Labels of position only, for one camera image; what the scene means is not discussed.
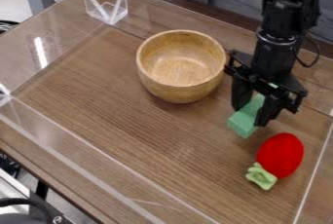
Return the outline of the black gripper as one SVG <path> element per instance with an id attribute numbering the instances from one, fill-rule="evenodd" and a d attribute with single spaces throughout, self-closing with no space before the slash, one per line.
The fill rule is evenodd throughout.
<path id="1" fill-rule="evenodd" d="M 300 111 L 309 91 L 291 72 L 265 79 L 253 69 L 252 61 L 249 54 L 237 50 L 229 52 L 225 72 L 233 79 L 232 106 L 239 111 L 251 102 L 253 93 L 261 93 L 265 100 L 257 114 L 256 126 L 265 127 L 284 109 L 292 113 Z"/>

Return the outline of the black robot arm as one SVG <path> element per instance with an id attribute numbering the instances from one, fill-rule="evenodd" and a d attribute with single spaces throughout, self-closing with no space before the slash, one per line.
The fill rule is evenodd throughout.
<path id="1" fill-rule="evenodd" d="M 293 67 L 313 66 L 300 59 L 300 50 L 320 15 L 320 0 L 263 0 L 255 52 L 229 52 L 225 72 L 233 79 L 233 109 L 248 106 L 255 93 L 264 96 L 255 117 L 257 127 L 267 126 L 284 110 L 296 113 L 309 94 L 293 75 Z"/>

